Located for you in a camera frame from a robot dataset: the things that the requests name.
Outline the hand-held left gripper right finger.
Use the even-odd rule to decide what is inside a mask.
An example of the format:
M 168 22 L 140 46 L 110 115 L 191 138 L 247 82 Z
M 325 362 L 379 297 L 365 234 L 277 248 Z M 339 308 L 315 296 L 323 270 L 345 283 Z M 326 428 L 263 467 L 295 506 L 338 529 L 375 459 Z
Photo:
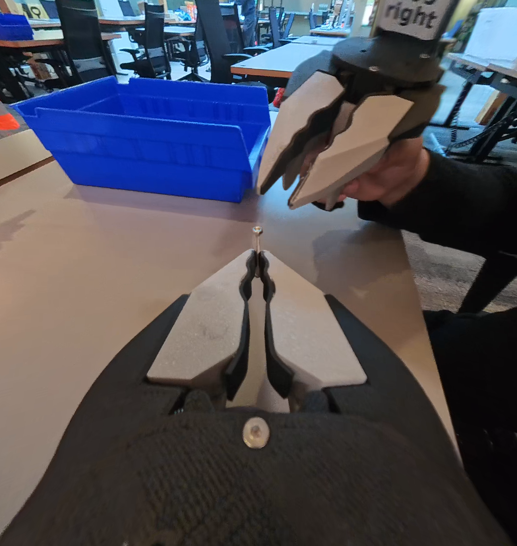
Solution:
M 367 381 L 326 295 L 269 251 L 259 256 L 267 376 L 283 399 Z

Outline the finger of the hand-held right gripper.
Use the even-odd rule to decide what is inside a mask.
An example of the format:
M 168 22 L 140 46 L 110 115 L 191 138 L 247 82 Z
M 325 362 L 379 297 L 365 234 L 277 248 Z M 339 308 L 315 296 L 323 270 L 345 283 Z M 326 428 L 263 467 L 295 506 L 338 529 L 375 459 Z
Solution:
M 316 136 L 330 132 L 344 93 L 335 76 L 316 71 L 283 99 L 260 164 L 260 195 L 286 174 Z
M 323 201 L 331 210 L 344 187 L 368 171 L 384 155 L 388 137 L 413 102 L 392 94 L 365 97 L 352 113 L 351 123 L 319 153 L 306 177 L 289 198 L 289 208 Z

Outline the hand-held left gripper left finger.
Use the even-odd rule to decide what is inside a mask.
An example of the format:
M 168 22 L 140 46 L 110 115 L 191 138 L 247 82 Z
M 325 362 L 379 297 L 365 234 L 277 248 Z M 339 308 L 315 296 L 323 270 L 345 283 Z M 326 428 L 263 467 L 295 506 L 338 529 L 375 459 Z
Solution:
M 149 382 L 234 400 L 248 371 L 255 271 L 249 249 L 190 293 L 147 372 Z

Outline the large blue plastic bin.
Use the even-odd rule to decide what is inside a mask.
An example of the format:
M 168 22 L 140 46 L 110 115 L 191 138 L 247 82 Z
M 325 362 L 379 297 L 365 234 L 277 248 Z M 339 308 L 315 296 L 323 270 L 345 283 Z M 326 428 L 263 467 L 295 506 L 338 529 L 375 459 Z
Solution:
M 266 88 L 109 76 L 13 105 L 76 185 L 224 202 L 255 188 Z

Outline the person's right forearm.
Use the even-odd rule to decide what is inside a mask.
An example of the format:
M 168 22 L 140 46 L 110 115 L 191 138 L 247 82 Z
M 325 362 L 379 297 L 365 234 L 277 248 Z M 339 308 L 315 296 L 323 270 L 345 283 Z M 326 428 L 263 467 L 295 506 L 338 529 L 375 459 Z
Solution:
M 428 154 L 427 173 L 415 189 L 389 206 L 359 201 L 359 217 L 476 255 L 517 256 L 517 168 Z

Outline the grey desk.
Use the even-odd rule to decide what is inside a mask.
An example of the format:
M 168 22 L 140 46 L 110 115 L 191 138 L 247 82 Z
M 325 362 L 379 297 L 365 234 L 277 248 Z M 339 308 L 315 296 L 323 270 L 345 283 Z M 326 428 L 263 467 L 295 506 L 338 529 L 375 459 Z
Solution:
M 355 201 L 291 211 L 74 185 L 31 131 L 0 140 L 0 534 L 113 357 L 181 294 L 262 248 L 334 295 L 414 374 L 456 438 L 399 231 Z

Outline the person's right hand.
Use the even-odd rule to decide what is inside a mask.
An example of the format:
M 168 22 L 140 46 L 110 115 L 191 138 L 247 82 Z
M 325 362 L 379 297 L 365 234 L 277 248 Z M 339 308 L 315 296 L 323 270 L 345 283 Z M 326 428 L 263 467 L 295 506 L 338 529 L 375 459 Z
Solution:
M 381 160 L 349 182 L 338 197 L 358 201 L 378 201 L 391 207 L 410 193 L 426 176 L 430 164 L 423 137 L 393 143 Z

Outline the wood-edged office table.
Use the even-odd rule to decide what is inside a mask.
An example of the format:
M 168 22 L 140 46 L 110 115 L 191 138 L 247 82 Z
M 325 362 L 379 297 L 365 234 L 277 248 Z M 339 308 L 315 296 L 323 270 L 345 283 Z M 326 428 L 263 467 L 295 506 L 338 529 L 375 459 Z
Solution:
M 244 76 L 273 87 L 286 87 L 292 72 L 307 59 L 322 51 L 330 51 L 332 45 L 293 43 L 245 59 L 230 67 L 234 76 Z

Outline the white board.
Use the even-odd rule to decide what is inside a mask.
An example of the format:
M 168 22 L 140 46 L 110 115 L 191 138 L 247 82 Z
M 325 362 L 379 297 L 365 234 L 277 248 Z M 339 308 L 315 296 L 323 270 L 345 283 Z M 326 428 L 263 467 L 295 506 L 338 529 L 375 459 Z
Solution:
M 464 54 L 512 61 L 517 58 L 517 8 L 485 8 L 476 19 Z

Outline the light wood office table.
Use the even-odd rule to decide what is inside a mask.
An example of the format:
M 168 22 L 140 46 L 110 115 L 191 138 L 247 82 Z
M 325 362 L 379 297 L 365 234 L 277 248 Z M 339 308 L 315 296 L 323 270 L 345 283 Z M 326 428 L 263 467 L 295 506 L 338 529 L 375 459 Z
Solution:
M 480 164 L 500 164 L 501 156 L 492 156 L 494 148 L 501 142 L 517 144 L 517 59 L 512 61 L 486 59 L 449 53 L 449 72 L 464 80 L 463 87 L 443 123 L 430 122 L 431 127 L 450 130 L 450 142 L 446 147 L 434 146 L 439 154 L 457 160 Z M 458 131 L 470 127 L 459 124 L 461 107 L 474 86 L 489 86 L 505 97 L 482 132 L 463 141 L 457 141 Z

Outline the black office chair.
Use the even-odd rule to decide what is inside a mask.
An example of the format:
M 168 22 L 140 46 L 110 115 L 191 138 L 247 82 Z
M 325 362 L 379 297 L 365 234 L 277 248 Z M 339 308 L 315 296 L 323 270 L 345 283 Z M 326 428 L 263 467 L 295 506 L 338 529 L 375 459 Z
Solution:
M 211 64 L 210 82 L 215 84 L 252 84 L 246 75 L 233 74 L 231 67 L 269 51 L 265 46 L 244 46 L 237 4 L 222 7 L 218 1 L 196 1 L 196 26 Z
M 64 50 L 69 62 L 69 86 L 115 76 L 112 56 L 102 39 L 95 1 L 56 1 Z
M 165 12 L 161 5 L 144 4 L 145 26 L 142 34 L 144 52 L 139 50 L 122 49 L 129 53 L 133 60 L 120 64 L 123 70 L 130 70 L 140 78 L 171 80 L 171 65 L 168 59 L 164 23 Z

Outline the person's lap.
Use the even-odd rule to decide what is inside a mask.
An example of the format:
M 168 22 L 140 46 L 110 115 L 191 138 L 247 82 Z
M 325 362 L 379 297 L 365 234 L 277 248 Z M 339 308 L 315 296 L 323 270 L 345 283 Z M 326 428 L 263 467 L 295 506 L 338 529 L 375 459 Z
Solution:
M 465 471 L 517 545 L 517 307 L 423 315 Z

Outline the person's office chair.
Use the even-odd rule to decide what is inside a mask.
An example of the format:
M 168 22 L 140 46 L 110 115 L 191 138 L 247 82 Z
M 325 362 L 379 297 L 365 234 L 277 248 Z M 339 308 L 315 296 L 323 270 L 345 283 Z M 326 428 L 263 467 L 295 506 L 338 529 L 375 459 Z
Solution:
M 482 312 L 517 277 L 517 256 L 487 257 L 464 297 L 458 313 Z

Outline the wood-topped office table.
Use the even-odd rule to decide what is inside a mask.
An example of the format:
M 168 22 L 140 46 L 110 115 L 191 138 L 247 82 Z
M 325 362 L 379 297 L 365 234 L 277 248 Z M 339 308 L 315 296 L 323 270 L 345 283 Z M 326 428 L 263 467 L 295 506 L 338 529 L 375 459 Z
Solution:
M 73 55 L 66 44 L 61 30 L 37 31 L 31 40 L 0 40 L 0 99 L 13 104 L 32 98 L 34 95 L 26 86 L 23 76 L 16 74 L 12 65 L 31 61 L 35 53 L 47 53 L 53 58 L 38 59 L 39 65 L 54 69 L 56 78 L 48 84 L 48 90 L 64 89 L 88 81 L 115 75 L 116 70 L 107 44 L 121 37 L 120 33 L 101 32 L 101 51 L 97 55 Z

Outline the small blue bin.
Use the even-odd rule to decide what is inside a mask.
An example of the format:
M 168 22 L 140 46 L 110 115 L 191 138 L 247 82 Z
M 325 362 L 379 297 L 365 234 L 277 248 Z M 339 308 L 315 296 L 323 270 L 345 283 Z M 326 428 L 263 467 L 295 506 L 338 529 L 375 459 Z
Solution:
M 33 30 L 25 16 L 0 13 L 0 40 L 14 42 L 33 39 Z

